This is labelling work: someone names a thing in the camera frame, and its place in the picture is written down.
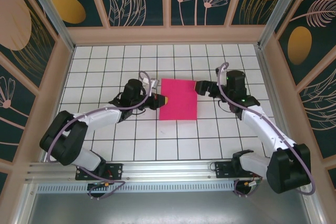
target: pink cloth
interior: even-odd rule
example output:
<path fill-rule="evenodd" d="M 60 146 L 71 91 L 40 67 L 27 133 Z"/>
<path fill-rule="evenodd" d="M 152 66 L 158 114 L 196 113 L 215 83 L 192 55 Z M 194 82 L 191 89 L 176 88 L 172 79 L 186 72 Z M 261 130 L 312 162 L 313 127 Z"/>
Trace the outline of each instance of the pink cloth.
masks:
<path fill-rule="evenodd" d="M 162 79 L 161 84 L 168 103 L 160 108 L 159 120 L 197 120 L 195 81 Z"/>

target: gray floor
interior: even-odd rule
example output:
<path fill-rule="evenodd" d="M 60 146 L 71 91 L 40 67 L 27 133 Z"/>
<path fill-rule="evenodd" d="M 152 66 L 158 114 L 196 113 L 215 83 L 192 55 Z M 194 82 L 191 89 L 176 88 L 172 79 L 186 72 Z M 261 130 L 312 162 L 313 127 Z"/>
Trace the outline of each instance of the gray floor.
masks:
<path fill-rule="evenodd" d="M 267 183 L 249 198 L 231 191 L 119 193 L 102 201 L 80 194 L 38 195 L 29 224 L 310 223 L 295 191 L 275 194 Z"/>

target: white grid floor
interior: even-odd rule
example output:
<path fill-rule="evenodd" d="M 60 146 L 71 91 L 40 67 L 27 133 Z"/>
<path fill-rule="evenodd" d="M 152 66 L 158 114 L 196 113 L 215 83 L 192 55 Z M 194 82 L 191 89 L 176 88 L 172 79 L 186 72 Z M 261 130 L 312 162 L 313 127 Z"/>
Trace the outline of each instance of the white grid floor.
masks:
<path fill-rule="evenodd" d="M 137 79 L 139 70 L 159 80 L 216 81 L 215 68 L 224 60 L 229 69 L 245 72 L 248 92 L 274 121 L 254 47 L 236 44 L 77 47 L 59 110 L 77 113 L 102 107 L 129 79 Z M 198 97 L 197 121 L 159 121 L 159 112 L 147 109 L 88 134 L 84 147 L 107 161 L 231 158 L 245 149 L 265 155 L 255 133 L 221 110 L 217 100 Z M 228 110 L 227 104 L 222 108 Z"/>

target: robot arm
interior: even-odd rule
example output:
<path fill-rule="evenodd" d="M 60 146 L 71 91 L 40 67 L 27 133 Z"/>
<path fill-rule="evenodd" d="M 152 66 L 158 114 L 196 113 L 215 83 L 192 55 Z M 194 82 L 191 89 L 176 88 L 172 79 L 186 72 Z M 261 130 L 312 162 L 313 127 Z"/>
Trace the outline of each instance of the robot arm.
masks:
<path fill-rule="evenodd" d="M 157 80 L 150 80 L 151 88 L 156 88 Z M 74 118 L 81 117 L 79 120 L 69 126 L 65 133 L 61 135 L 56 145 L 51 151 L 52 157 L 59 161 L 62 165 L 76 165 L 93 172 L 101 177 L 106 171 L 106 161 L 93 151 L 82 148 L 86 134 L 93 132 L 101 127 L 120 123 L 130 117 L 133 110 L 119 110 L 118 108 L 129 108 L 139 104 L 144 100 L 146 90 L 142 82 L 131 79 L 125 85 L 122 93 L 119 93 L 110 105 L 105 106 L 105 110 L 82 117 L 85 113 L 71 114 L 67 111 L 61 111 L 53 120 L 49 129 L 40 141 L 40 147 L 44 151 L 48 151 L 51 143 L 55 139 L 60 130 Z M 150 92 L 148 99 L 138 107 L 139 110 L 149 108 L 156 110 L 167 103 L 167 98 Z"/>
<path fill-rule="evenodd" d="M 245 74 L 243 72 L 237 70 L 218 72 L 219 69 L 216 69 L 217 75 L 221 75 L 222 89 L 229 99 L 266 117 L 260 103 L 254 97 L 247 95 Z M 208 92 L 209 97 L 219 98 L 222 102 L 226 102 L 219 91 L 217 82 L 198 81 L 196 82 L 195 91 L 200 95 L 205 95 Z M 263 118 L 232 104 L 229 104 L 229 108 L 231 112 L 236 114 L 238 119 L 247 124 L 256 133 L 264 147 L 269 153 L 272 153 L 271 158 L 261 157 L 251 150 L 233 154 L 232 165 L 237 173 L 240 170 L 246 170 L 266 178 L 276 193 L 282 193 L 310 183 L 310 179 L 298 159 L 295 158 L 288 146 Z M 271 124 L 282 133 L 276 125 L 272 122 Z M 310 170 L 310 151 L 308 147 L 304 144 L 297 145 L 283 133 L 282 136 L 299 154 Z"/>

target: white tile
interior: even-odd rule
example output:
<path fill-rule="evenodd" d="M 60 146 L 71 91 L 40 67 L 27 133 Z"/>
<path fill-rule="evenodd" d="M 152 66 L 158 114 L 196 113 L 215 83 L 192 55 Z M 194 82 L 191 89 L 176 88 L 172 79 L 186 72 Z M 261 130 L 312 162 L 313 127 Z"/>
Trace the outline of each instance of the white tile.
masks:
<path fill-rule="evenodd" d="M 106 72 L 104 73 L 103 87 L 120 86 L 121 72 Z"/>
<path fill-rule="evenodd" d="M 239 44 L 239 50 L 241 56 L 255 56 L 256 51 L 252 44 Z"/>
<path fill-rule="evenodd" d="M 89 60 L 75 59 L 72 61 L 70 72 L 87 72 Z"/>
<path fill-rule="evenodd" d="M 159 139 L 156 142 L 157 160 L 177 160 L 177 140 Z"/>
<path fill-rule="evenodd" d="M 113 141 L 94 141 L 92 151 L 99 154 L 106 161 L 111 161 L 113 150 Z"/>
<path fill-rule="evenodd" d="M 176 121 L 157 121 L 156 138 L 176 138 Z"/>
<path fill-rule="evenodd" d="M 191 71 L 175 71 L 176 80 L 192 80 L 193 75 Z"/>
<path fill-rule="evenodd" d="M 80 103 L 83 88 L 65 88 L 62 103 Z"/>
<path fill-rule="evenodd" d="M 79 106 L 79 113 L 87 113 L 98 108 L 97 103 L 81 103 Z"/>
<path fill-rule="evenodd" d="M 240 138 L 221 138 L 221 148 L 223 158 L 232 158 L 234 153 L 242 151 Z"/>
<path fill-rule="evenodd" d="M 136 123 L 135 139 L 155 139 L 156 134 L 156 121 L 155 120 L 142 120 Z"/>
<path fill-rule="evenodd" d="M 225 56 L 240 56 L 237 44 L 223 44 L 222 46 Z"/>
<path fill-rule="evenodd" d="M 193 70 L 208 70 L 208 58 L 207 57 L 192 57 L 191 58 Z"/>
<path fill-rule="evenodd" d="M 156 57 L 156 45 L 141 46 L 141 58 Z"/>
<path fill-rule="evenodd" d="M 220 137 L 239 137 L 237 121 L 235 118 L 218 119 Z"/>
<path fill-rule="evenodd" d="M 67 81 L 67 88 L 69 87 L 83 87 L 86 73 L 70 73 Z"/>
<path fill-rule="evenodd" d="M 190 57 L 174 58 L 175 70 L 191 70 Z"/>
<path fill-rule="evenodd" d="M 257 137 L 242 137 L 243 150 L 252 150 L 262 157 L 265 157 L 262 143 Z"/>
<path fill-rule="evenodd" d="M 268 117 L 273 117 L 273 111 L 272 111 L 272 107 L 271 107 L 271 104 L 270 104 L 269 100 L 262 100 L 262 101 L 259 101 L 259 102 L 260 102 L 260 106 L 262 107 L 264 113 Z"/>
<path fill-rule="evenodd" d="M 224 56 L 221 45 L 206 45 L 208 56 Z"/>
<path fill-rule="evenodd" d="M 218 101 L 215 101 L 215 108 L 216 108 L 216 116 L 217 118 L 235 118 L 236 115 L 230 112 L 229 105 L 227 102 L 220 102 L 220 107 L 218 106 Z"/>
<path fill-rule="evenodd" d="M 106 59 L 90 59 L 88 72 L 104 72 Z"/>
<path fill-rule="evenodd" d="M 76 47 L 74 59 L 89 59 L 92 47 Z"/>
<path fill-rule="evenodd" d="M 123 86 L 125 86 L 127 84 L 127 82 L 130 80 L 130 79 L 139 79 L 139 72 L 123 72 L 121 74 L 121 91 L 123 90 Z"/>
<path fill-rule="evenodd" d="M 174 71 L 174 58 L 158 58 L 157 60 L 158 71 Z"/>
<path fill-rule="evenodd" d="M 78 113 L 79 104 L 72 103 L 72 104 L 61 104 L 59 111 L 66 110 L 71 114 Z"/>
<path fill-rule="evenodd" d="M 85 87 L 101 87 L 103 83 L 103 72 L 87 73 L 85 78 Z"/>
<path fill-rule="evenodd" d="M 197 118 L 216 118 L 214 102 L 198 102 Z"/>
<path fill-rule="evenodd" d="M 195 81 L 210 81 L 209 70 L 193 70 L 193 79 Z"/>
<path fill-rule="evenodd" d="M 142 113 L 141 115 L 137 115 L 136 119 L 137 120 L 156 120 L 156 110 L 146 109 L 146 112 Z"/>
<path fill-rule="evenodd" d="M 229 62 L 229 70 L 244 69 L 241 57 L 225 57 L 225 61 Z"/>
<path fill-rule="evenodd" d="M 91 59 L 92 58 L 106 58 L 107 57 L 107 50 L 108 46 L 95 46 L 92 47 L 92 52 L 91 52 Z"/>
<path fill-rule="evenodd" d="M 179 139 L 179 159 L 199 159 L 198 139 Z"/>
<path fill-rule="evenodd" d="M 123 121 L 115 125 L 115 140 L 135 139 L 135 121 Z"/>
<path fill-rule="evenodd" d="M 101 103 L 108 103 L 119 93 L 119 87 L 103 87 L 101 89 L 100 100 Z"/>
<path fill-rule="evenodd" d="M 155 160 L 156 141 L 155 140 L 135 140 L 135 161 Z"/>
<path fill-rule="evenodd" d="M 174 71 L 158 71 L 158 80 L 160 81 L 159 85 L 161 85 L 162 79 L 175 79 Z"/>
<path fill-rule="evenodd" d="M 141 46 L 125 46 L 125 58 L 139 58 Z"/>
<path fill-rule="evenodd" d="M 158 57 L 173 57 L 174 47 L 173 45 L 158 45 Z"/>
<path fill-rule="evenodd" d="M 121 71 L 123 59 L 107 59 L 105 71 Z"/>
<path fill-rule="evenodd" d="M 177 121 L 178 138 L 198 137 L 196 121 Z"/>
<path fill-rule="evenodd" d="M 107 125 L 94 131 L 94 140 L 113 140 L 115 124 Z"/>
<path fill-rule="evenodd" d="M 257 134 L 241 120 L 238 121 L 239 133 L 240 136 L 257 136 Z"/>
<path fill-rule="evenodd" d="M 188 57 L 190 56 L 189 45 L 174 45 L 174 57 Z"/>
<path fill-rule="evenodd" d="M 190 45 L 191 56 L 207 56 L 205 45 Z"/>
<path fill-rule="evenodd" d="M 224 62 L 224 57 L 209 57 L 209 67 L 210 71 L 215 72 L 216 68 L 219 68 Z"/>
<path fill-rule="evenodd" d="M 242 57 L 244 69 L 260 69 L 259 62 L 255 56 Z"/>
<path fill-rule="evenodd" d="M 156 71 L 156 58 L 141 58 L 141 71 Z"/>
<path fill-rule="evenodd" d="M 216 119 L 197 120 L 198 137 L 218 137 Z"/>
<path fill-rule="evenodd" d="M 124 59 L 122 71 L 139 71 L 140 58 L 137 59 Z"/>
<path fill-rule="evenodd" d="M 99 103 L 101 87 L 84 88 L 81 103 Z"/>
<path fill-rule="evenodd" d="M 266 87 L 263 84 L 249 84 L 251 95 L 254 96 L 257 100 L 268 100 L 268 95 L 266 91 Z"/>
<path fill-rule="evenodd" d="M 264 79 L 262 78 L 260 70 L 245 70 L 245 75 L 248 84 L 263 84 Z"/>
<path fill-rule="evenodd" d="M 133 161 L 134 140 L 114 141 L 112 161 Z"/>
<path fill-rule="evenodd" d="M 201 159 L 222 158 L 221 149 L 218 138 L 202 138 L 200 139 Z"/>
<path fill-rule="evenodd" d="M 107 58 L 122 58 L 124 56 L 124 46 L 110 46 Z"/>
<path fill-rule="evenodd" d="M 92 149 L 92 142 L 93 141 L 84 141 L 82 147 L 90 151 Z"/>

